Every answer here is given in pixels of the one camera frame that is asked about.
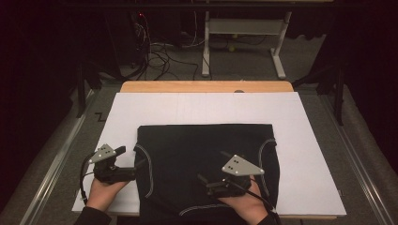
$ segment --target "wrist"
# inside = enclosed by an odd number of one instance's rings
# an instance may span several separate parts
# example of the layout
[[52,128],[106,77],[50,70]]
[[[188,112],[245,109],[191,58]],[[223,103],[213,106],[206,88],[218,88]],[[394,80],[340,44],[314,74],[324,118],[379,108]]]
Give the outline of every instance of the wrist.
[[257,225],[261,220],[263,220],[266,216],[268,216],[268,212],[264,205],[255,206],[245,212],[245,215],[241,215],[241,217],[249,224],[249,225]]

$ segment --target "wooden edge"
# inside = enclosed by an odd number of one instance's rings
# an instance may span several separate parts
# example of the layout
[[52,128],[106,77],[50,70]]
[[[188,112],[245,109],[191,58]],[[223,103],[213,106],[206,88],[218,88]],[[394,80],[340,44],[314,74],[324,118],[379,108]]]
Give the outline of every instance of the wooden edge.
[[148,81],[124,82],[120,93],[263,93],[293,92],[286,81]]

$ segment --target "table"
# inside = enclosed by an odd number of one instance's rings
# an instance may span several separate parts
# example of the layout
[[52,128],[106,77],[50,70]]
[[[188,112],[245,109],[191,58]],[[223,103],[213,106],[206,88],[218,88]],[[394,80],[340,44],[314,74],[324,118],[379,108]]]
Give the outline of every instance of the table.
[[[277,204],[281,218],[324,219],[346,214],[299,95],[289,82],[125,82],[98,147],[125,145],[127,152],[117,158],[116,165],[131,167],[136,129],[141,125],[236,122],[274,127],[281,166]],[[92,175],[85,178],[86,191],[92,179]],[[80,212],[83,207],[77,197],[72,211]],[[109,212],[139,216],[135,182],[122,189]]]
[[[221,2],[332,2],[333,0],[222,0]],[[280,20],[242,20],[242,19],[211,19],[210,13],[206,12],[205,17],[205,47],[203,50],[202,75],[210,74],[210,49],[208,40],[210,34],[244,34],[244,35],[269,35],[279,36],[275,48],[271,48],[272,61],[274,63],[278,78],[284,80],[286,75],[283,70],[279,53],[283,44],[284,36],[290,22],[291,11],[286,11],[284,18]]]

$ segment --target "gray floor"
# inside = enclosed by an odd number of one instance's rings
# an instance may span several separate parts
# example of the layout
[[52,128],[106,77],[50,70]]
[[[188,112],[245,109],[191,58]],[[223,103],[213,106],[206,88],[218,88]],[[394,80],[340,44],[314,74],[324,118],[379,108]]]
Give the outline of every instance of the gray floor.
[[[260,37],[247,37],[239,39],[251,43],[261,40]],[[313,64],[317,51],[323,38],[306,40],[304,37],[287,39],[281,51],[281,60],[287,76],[292,82],[305,76]],[[276,38],[267,37],[260,45],[248,45],[230,41],[236,50],[229,52],[227,49],[213,49],[210,55],[212,79],[216,81],[253,80],[271,81],[278,80],[272,65],[268,49],[276,42]],[[222,47],[225,42],[216,38],[211,42],[213,48]],[[167,47],[167,51],[175,60],[196,63],[199,69],[196,80],[208,80],[200,76],[202,63],[202,47],[176,49]],[[153,66],[159,64],[154,58]],[[195,67],[172,62],[169,72],[161,80],[191,80]],[[149,69],[146,75],[148,80],[160,74],[158,70]],[[381,154],[375,140],[370,134],[366,124],[360,116],[355,102],[349,95],[349,90],[344,90],[343,120],[344,126],[336,126],[331,115],[330,101],[332,97],[319,96],[314,91],[315,84],[302,85],[297,88],[302,103],[319,142],[322,153],[328,163],[335,184],[342,193],[347,216],[334,220],[304,220],[304,224],[393,224],[398,217],[393,213],[398,212],[398,178]],[[46,143],[39,155],[35,158],[14,195],[11,197],[6,209],[0,216],[0,224],[20,224],[25,212],[37,194],[40,184],[49,171],[56,156],[66,146],[68,153],[59,176],[53,177],[54,186],[49,187],[49,194],[38,207],[37,217],[30,224],[72,224],[78,217],[72,213],[71,207],[78,189],[78,173],[81,163],[88,153],[92,152],[104,126],[99,121],[96,113],[102,113],[106,118],[110,111],[115,93],[120,89],[120,83],[104,82],[103,88],[90,95],[91,104],[87,107],[84,117],[77,119],[77,104],[64,119],[52,138]],[[71,96],[76,100],[76,93]],[[76,134],[75,124],[82,123]],[[383,204],[380,209],[380,200],[375,200],[371,187],[376,190]],[[300,224],[297,219],[284,219],[283,224]]]

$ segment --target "dark background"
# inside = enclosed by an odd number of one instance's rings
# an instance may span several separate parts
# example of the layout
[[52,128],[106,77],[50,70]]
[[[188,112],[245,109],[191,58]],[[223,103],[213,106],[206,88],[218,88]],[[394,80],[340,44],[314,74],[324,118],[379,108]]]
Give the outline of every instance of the dark background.
[[[77,67],[84,65],[85,78],[95,86],[98,71],[118,77],[118,65],[134,61],[140,54],[134,41],[115,38],[120,37],[116,35],[119,32],[134,39],[127,13],[64,12],[56,9],[56,2],[50,0],[0,4],[3,146],[0,191],[6,197],[0,202],[3,209],[33,158],[69,112],[72,103],[69,95],[76,87]],[[338,18],[325,12],[294,13],[287,36],[305,35],[311,39],[329,34],[313,69],[344,57],[345,83],[377,144],[398,172],[398,35],[393,19],[397,6],[393,1],[374,1],[370,6],[360,15],[339,14]],[[190,25],[192,13],[164,11],[145,15],[158,32],[151,35],[175,45],[181,41],[181,30],[194,32]],[[204,14],[197,15],[198,27],[204,27]],[[357,34],[356,38],[352,39],[352,34]]]

